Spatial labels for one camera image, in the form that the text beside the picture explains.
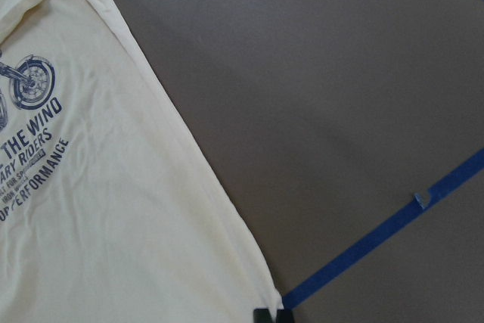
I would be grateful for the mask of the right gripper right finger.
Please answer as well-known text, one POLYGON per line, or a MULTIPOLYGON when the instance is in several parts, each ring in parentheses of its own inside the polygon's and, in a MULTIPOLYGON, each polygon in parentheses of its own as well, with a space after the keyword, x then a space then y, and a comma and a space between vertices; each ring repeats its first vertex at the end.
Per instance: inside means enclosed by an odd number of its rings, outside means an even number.
POLYGON ((293 323, 293 310, 284 300, 281 302, 281 308, 276 313, 276 323, 293 323))

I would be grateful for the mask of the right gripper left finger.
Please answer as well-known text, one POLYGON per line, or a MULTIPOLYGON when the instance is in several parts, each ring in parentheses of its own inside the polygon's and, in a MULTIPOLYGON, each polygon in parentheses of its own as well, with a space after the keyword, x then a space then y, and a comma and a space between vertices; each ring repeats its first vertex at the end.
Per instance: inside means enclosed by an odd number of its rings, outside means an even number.
POLYGON ((272 323, 273 318, 269 308, 256 306, 253 309, 253 323, 272 323))

